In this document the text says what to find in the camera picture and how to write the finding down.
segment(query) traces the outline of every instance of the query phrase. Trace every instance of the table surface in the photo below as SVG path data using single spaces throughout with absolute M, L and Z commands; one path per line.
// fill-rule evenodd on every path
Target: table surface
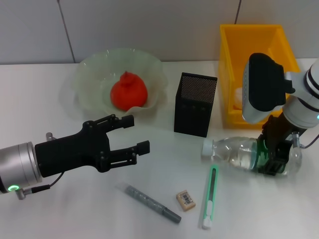
M 314 59 L 302 59 L 307 69 Z M 319 235 L 319 142 L 303 151 L 294 178 L 273 178 L 220 167 L 213 227 L 200 227 L 210 161 L 200 158 L 203 138 L 173 132 L 174 98 L 182 72 L 217 76 L 218 62 L 166 62 L 169 86 L 156 111 L 136 115 L 135 126 L 108 133 L 111 149 L 149 140 L 151 153 L 135 166 L 101 174 L 82 167 L 64 174 L 50 190 L 19 201 L 0 196 L 1 238 L 162 239 L 316 238 Z M 0 148 L 77 133 L 97 114 L 80 110 L 70 81 L 77 64 L 0 66 Z M 221 95 L 216 90 L 209 136 L 258 137 L 260 130 L 223 128 Z M 301 137 L 308 144 L 319 127 Z M 43 179 L 53 182 L 57 176 Z M 179 225 L 115 188 L 127 182 L 182 217 Z M 183 212 L 175 196 L 187 189 L 196 207 Z

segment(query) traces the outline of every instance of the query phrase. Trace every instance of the glass bowl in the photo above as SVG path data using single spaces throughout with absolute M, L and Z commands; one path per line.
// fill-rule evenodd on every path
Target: glass bowl
M 116 108 L 110 98 L 111 88 L 125 71 L 137 74 L 148 90 L 147 102 L 126 112 Z M 73 86 L 84 109 L 122 117 L 154 107 L 167 78 L 156 57 L 133 48 L 116 48 L 84 59 L 77 67 Z

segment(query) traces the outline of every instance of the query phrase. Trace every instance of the yellow container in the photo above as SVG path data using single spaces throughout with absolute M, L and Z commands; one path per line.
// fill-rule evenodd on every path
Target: yellow container
M 220 25 L 221 46 L 218 74 L 223 94 L 226 122 L 230 127 L 261 128 L 242 118 L 241 106 L 235 106 L 235 91 L 243 85 L 243 72 L 251 54 L 260 52 L 284 67 L 284 71 L 299 72 L 294 54 L 280 25 Z M 282 111 L 275 111 L 279 116 Z

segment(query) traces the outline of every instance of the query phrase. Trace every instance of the red fruit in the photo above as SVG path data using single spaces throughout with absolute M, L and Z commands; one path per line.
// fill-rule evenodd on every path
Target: red fruit
M 142 107 L 147 99 L 148 91 L 143 80 L 127 71 L 111 89 L 112 103 L 123 111 L 128 111 L 134 106 Z

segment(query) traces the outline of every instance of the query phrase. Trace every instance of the eraser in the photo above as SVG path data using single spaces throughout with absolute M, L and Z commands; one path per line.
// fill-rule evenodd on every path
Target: eraser
M 187 190 L 178 193 L 176 195 L 176 199 L 183 208 L 184 212 L 195 207 L 196 205 L 196 203 L 192 200 Z

